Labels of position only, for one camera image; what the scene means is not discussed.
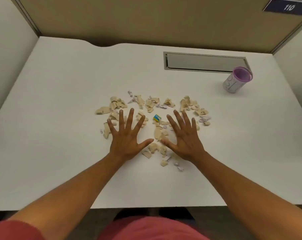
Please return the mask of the purple-rimmed white cup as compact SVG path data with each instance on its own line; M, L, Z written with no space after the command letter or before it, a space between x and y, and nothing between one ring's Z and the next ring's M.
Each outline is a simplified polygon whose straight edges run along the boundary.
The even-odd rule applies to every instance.
M236 93L245 84L252 81L252 72L244 67L236 67L233 69L232 73L223 82L223 88L229 93Z

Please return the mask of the dark blue number sign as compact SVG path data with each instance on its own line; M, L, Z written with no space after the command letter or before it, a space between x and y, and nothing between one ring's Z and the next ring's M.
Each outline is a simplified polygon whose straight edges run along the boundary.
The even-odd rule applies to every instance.
M270 0L263 12L302 16L302 0Z

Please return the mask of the metal partition frame post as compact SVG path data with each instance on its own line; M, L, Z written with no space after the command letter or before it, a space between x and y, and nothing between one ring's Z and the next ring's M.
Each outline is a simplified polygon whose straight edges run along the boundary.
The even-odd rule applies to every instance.
M21 1L20 0L11 0L11 1L16 6L17 10L21 13L21 15L24 17L24 19L29 24L29 26L32 28L32 30L35 32L35 34L38 37L42 36L41 31L39 30L37 25L34 23L34 21L32 20L31 16L27 12L27 10L25 9L25 7L21 3Z
M295 36L297 36L302 31L302 22L294 28L270 53L276 54L281 48L285 46L289 41L291 41Z

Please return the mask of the person's right hand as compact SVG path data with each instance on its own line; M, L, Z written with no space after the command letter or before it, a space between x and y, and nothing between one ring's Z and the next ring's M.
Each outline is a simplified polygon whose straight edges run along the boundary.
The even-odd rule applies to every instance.
M189 120L189 117L185 117L186 127L185 131L177 130L177 122L174 121L173 117L167 115L167 119L176 135L176 145L177 150L172 150L175 154L180 156L182 159L196 163L201 159L206 151L198 137L198 134L193 134L192 131L192 121Z

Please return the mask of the beige cubicle partition panel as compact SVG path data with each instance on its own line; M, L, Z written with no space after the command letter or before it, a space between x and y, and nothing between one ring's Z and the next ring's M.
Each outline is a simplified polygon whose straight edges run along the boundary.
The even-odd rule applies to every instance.
M263 9L270 0L17 0L41 36L271 53L302 16Z

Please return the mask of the person's left forearm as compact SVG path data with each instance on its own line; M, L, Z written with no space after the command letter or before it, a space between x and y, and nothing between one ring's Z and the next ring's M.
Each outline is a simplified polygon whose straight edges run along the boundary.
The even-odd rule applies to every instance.
M108 153L103 159L12 215L43 234L68 234L89 211L106 184L127 161Z

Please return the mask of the pile of beige puzzle pieces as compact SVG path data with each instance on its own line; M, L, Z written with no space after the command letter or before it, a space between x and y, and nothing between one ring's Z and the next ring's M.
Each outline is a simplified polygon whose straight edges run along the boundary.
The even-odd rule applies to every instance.
M128 94L130 96L130 100L128 102L125 102L119 97L112 96L110 97L109 106L101 106L94 114L108 115L108 119L111 119L114 128L116 128L118 125L117 122L119 121L120 109L129 109L129 104L136 103L138 105L138 109L136 110L136 115L134 115L135 120L138 122L143 115L145 116L145 121L143 122L141 129L145 128L147 125L151 125L151 129L154 129L151 133L151 135L154 136L153 143L142 150L141 154L147 159L151 159L152 156L159 153L161 156L161 167L166 167L171 163L178 171L183 172L184 167L180 162L181 159L171 149L168 149L161 143L161 139L169 139L170 136L173 137L174 131L169 121L165 121L165 116L159 115L160 110L175 108L175 103L170 98L166 98L163 103L161 103L161 100L158 97L149 96L149 98L143 99L141 95L133 95L130 90L128 91ZM180 101L180 112L182 111L193 113L197 121L197 130L210 125L211 117L209 116L209 112L206 109L201 108L198 102L190 99L189 96L183 97ZM158 114L161 117L160 123L153 120L155 114ZM107 122L105 122L103 129L100 129L100 133L107 140L111 135L109 132L109 126Z

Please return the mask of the person's red shirt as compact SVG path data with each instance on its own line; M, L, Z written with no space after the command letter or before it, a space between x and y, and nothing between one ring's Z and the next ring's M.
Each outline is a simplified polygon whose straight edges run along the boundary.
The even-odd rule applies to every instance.
M51 240L21 221L0 222L0 240ZM183 222L163 217L127 217L111 222L97 240L210 240Z

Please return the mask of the person's left hand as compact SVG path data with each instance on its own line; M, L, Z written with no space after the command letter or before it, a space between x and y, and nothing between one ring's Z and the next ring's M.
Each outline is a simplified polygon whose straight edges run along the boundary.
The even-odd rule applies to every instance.
M116 161L126 162L134 158L141 150L138 149L137 136L141 129L145 116L142 116L134 128L127 132L127 124L124 123L123 110L119 111L119 129L117 134L112 134L112 142L107 156Z

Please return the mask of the person's right forearm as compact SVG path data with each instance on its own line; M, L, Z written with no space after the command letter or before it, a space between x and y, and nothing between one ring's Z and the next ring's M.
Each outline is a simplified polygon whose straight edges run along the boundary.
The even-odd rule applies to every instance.
M219 162L207 152L188 157L229 210L258 240L302 240L302 210Z

